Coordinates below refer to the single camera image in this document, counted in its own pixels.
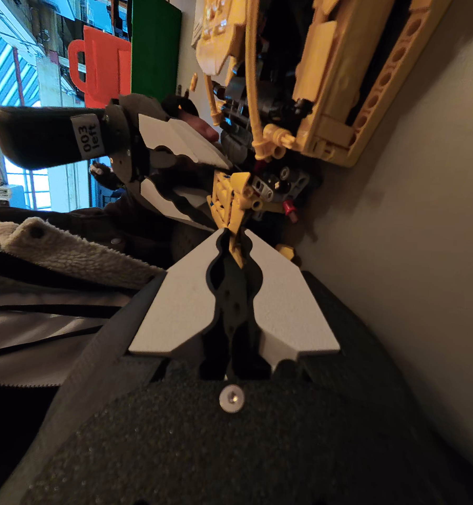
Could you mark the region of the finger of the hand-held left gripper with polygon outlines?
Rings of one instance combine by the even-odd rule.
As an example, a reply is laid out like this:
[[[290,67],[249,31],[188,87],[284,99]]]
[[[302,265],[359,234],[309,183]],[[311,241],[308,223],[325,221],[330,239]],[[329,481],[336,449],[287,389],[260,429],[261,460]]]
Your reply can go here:
[[[213,221],[194,208],[185,197],[176,193],[170,199],[163,196],[150,178],[145,178],[140,183],[140,195],[166,218],[197,229],[210,232],[216,230]]]
[[[145,146],[154,151],[166,148],[168,153],[184,156],[193,163],[210,165],[223,170],[233,167],[231,161],[218,148],[178,119],[161,121],[143,114],[138,115],[139,131]]]

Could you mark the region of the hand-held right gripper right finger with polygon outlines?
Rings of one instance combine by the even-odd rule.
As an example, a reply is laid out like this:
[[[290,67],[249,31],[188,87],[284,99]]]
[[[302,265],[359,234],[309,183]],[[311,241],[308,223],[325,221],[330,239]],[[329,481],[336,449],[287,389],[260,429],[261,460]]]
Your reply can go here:
[[[254,319],[261,331],[259,355],[274,371],[282,361],[338,353],[341,346],[300,269],[252,231],[250,259],[262,283],[253,298]]]

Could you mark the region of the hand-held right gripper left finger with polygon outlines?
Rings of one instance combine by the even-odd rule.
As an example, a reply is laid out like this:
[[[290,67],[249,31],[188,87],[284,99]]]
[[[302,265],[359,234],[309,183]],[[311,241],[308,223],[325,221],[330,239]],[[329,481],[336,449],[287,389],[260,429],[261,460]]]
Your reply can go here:
[[[219,229],[167,270],[128,351],[137,356],[202,358],[202,333],[215,318],[208,269],[220,256]]]

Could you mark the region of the yellow brick panel piece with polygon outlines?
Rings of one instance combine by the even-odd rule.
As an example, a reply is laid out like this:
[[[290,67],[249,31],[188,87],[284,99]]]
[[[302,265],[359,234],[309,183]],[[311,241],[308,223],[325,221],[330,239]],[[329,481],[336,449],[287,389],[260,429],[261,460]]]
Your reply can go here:
[[[239,233],[246,211],[253,204],[254,191],[249,185],[251,173],[236,172],[231,175],[214,171],[212,195],[207,202],[212,218],[219,229],[229,231],[228,250],[237,265],[244,267]]]

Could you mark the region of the yellow brick car model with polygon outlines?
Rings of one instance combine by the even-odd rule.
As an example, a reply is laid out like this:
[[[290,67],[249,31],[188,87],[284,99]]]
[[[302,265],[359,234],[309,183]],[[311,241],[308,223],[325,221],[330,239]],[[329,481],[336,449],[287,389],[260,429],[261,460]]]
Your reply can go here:
[[[451,1],[204,1],[194,35],[210,114],[253,204],[297,222],[299,158],[353,167]]]

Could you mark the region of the grey desk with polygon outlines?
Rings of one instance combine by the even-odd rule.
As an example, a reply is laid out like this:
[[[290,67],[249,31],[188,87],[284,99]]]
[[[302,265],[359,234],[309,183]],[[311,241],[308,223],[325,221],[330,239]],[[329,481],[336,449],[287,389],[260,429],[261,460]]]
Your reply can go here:
[[[453,1],[351,169],[287,239],[473,465],[473,1]]]

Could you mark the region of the person's left hand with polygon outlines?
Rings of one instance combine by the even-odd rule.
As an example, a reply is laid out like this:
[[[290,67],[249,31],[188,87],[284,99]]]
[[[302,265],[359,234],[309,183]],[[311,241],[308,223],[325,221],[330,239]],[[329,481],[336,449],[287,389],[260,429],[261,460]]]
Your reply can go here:
[[[198,134],[210,143],[219,142],[219,133],[199,116],[190,114],[185,110],[178,110],[178,118],[187,123]]]

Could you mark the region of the glass skylight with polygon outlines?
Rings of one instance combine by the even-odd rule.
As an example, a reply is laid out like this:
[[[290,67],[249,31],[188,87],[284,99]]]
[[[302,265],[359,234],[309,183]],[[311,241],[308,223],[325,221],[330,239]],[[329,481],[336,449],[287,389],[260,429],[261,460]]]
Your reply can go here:
[[[38,72],[0,36],[0,106],[39,107]]]

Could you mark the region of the green plastic bin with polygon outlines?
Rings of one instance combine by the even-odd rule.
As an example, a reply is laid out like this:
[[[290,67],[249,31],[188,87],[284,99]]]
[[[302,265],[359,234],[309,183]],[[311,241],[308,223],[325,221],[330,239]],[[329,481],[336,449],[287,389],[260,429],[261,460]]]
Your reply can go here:
[[[175,94],[181,24],[181,10],[168,1],[132,1],[132,93],[159,102]]]

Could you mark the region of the red plastic bag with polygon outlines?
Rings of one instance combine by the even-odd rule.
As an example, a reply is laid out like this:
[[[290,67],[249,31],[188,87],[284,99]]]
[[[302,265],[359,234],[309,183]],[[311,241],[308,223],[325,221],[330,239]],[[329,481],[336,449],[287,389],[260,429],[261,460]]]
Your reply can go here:
[[[84,26],[83,39],[72,41],[68,54],[70,78],[87,108],[103,109],[111,99],[131,94],[129,41]]]

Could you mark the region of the white shirt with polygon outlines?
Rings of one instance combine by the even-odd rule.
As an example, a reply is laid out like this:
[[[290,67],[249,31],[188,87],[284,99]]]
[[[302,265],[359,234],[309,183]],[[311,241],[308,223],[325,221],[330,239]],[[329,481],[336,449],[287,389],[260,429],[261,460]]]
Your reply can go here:
[[[60,386],[91,338],[133,295],[0,276],[0,387]]]

